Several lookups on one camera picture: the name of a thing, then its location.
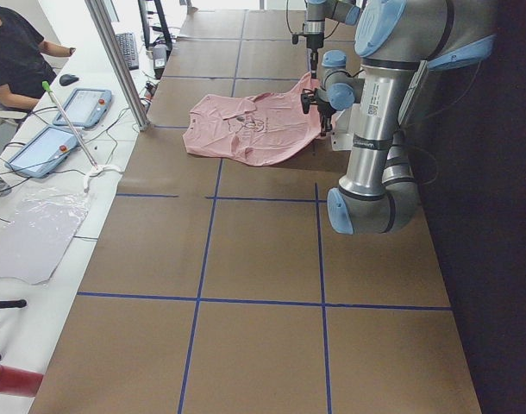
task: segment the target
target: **computer monitor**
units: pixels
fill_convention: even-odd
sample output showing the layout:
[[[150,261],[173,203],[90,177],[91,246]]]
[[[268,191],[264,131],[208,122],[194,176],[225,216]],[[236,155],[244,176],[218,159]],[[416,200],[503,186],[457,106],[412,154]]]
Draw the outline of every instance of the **computer monitor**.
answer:
[[[142,35],[144,36],[144,46],[146,50],[149,50],[150,47],[155,43],[152,42],[152,28],[150,27],[150,21],[148,20],[148,9],[146,6],[147,0],[137,0],[139,4],[139,12],[141,14],[141,24],[142,24]],[[158,19],[160,21],[160,28],[163,34],[165,44],[167,46],[167,52],[170,53],[172,50],[172,39],[169,33],[169,28],[167,27],[166,15],[164,13],[163,7],[161,5],[161,0],[152,0],[156,6],[156,12],[158,14]]]

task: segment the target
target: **white desk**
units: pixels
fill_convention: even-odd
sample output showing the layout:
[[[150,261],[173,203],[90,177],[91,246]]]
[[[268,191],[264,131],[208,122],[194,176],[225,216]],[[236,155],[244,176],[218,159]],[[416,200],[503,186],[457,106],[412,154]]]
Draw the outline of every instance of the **white desk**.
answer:
[[[143,57],[141,70],[131,72],[137,91],[141,91],[148,80],[144,74],[150,71],[150,66],[147,68],[148,63],[149,61]],[[58,79],[53,82],[53,91],[62,102],[76,87],[106,88],[113,92],[108,113],[95,129],[86,134],[86,141],[110,126],[119,117],[121,111],[128,107],[102,45],[96,45],[89,50],[78,49],[60,71],[61,73],[73,73],[80,77],[78,82],[66,87],[60,86]],[[53,103],[48,96],[45,96],[36,109],[50,106],[53,106]],[[49,111],[42,113],[41,117],[50,123],[55,115],[55,111]],[[45,123],[31,116],[12,141],[28,142],[44,126]],[[102,134],[87,146],[95,160],[102,164],[106,162],[117,143],[111,163],[124,170],[138,135],[138,128],[130,110],[110,130],[110,133],[116,141]],[[18,146],[8,147],[2,154],[2,159],[7,160],[18,149]],[[77,169],[83,173],[90,171],[91,164],[83,151],[74,151],[56,171],[70,169]],[[7,171],[4,162],[0,160],[0,173]],[[23,180],[13,173],[4,174],[3,177],[10,185]],[[90,208],[77,235],[98,237],[120,178],[121,175],[117,172],[104,172],[91,179],[88,193]],[[41,190],[47,188],[61,193],[83,193],[83,175],[78,172],[66,172],[51,174],[44,179],[30,179],[13,188],[7,197],[0,198],[0,217],[8,219],[24,198],[38,195]],[[4,231],[4,226],[5,223],[0,221],[0,232]],[[45,285],[27,285],[14,279],[0,280],[0,300],[25,298],[28,301],[28,306],[23,309],[0,310],[0,353],[3,356],[0,364],[40,373],[46,371],[95,245],[96,241],[74,238],[52,278]],[[32,398],[0,394],[0,413],[25,414],[32,403]]]

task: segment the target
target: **blue joint cap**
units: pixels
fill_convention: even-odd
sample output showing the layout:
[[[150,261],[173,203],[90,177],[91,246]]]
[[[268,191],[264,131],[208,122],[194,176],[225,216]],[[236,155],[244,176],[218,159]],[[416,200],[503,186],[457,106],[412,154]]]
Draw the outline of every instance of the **blue joint cap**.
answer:
[[[329,190],[327,206],[332,228],[343,235],[352,235],[354,231],[351,218],[349,217],[348,207],[337,188]]]
[[[355,52],[365,58],[377,52],[398,25],[407,0],[369,0],[355,33]]]
[[[354,26],[357,24],[357,20],[359,20],[359,14],[360,9],[356,6],[352,7],[351,10],[349,10],[348,15],[346,16],[345,24],[349,26]]]
[[[333,84],[327,89],[327,94],[335,110],[346,110],[355,103],[353,88],[348,84]]]
[[[456,69],[478,63],[491,55],[494,41],[495,35],[492,34],[460,47],[453,52],[431,60],[428,63],[428,69],[430,69],[430,71],[446,71],[448,69]]]
[[[341,50],[328,50],[322,57],[322,67],[342,67],[348,63],[348,56]]]

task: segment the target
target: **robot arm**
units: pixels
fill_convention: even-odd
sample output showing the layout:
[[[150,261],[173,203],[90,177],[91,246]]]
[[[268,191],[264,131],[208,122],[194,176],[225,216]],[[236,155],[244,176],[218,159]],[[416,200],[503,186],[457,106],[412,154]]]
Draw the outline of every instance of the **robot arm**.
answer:
[[[308,20],[316,15],[310,8],[321,10],[319,17],[332,3],[339,2],[309,0]],[[401,229],[416,210],[418,192],[398,116],[421,62],[435,71],[477,63],[491,54],[495,37],[496,0],[363,3],[362,13],[357,13],[355,52],[362,58],[364,79],[346,72],[344,53],[328,52],[322,86],[314,93],[322,116],[333,110],[352,111],[348,170],[328,197],[332,226],[346,234]],[[316,45],[308,39],[311,56]],[[326,111],[322,103],[329,105]],[[355,103],[360,105],[351,108]]]
[[[316,78],[318,65],[318,49],[324,46],[325,19],[336,20],[353,26],[359,18],[360,8],[354,5],[355,1],[339,0],[307,0],[307,15],[301,33],[294,33],[291,41],[297,44],[299,36],[307,40],[310,50],[311,77]]]

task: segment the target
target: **green handle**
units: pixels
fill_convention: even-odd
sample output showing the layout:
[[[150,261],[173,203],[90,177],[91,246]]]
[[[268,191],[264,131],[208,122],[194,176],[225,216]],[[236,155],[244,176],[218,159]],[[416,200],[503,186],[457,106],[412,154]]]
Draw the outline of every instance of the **green handle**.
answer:
[[[46,80],[42,81],[42,89],[44,89],[47,92],[52,92],[52,90],[50,89],[50,85]]]

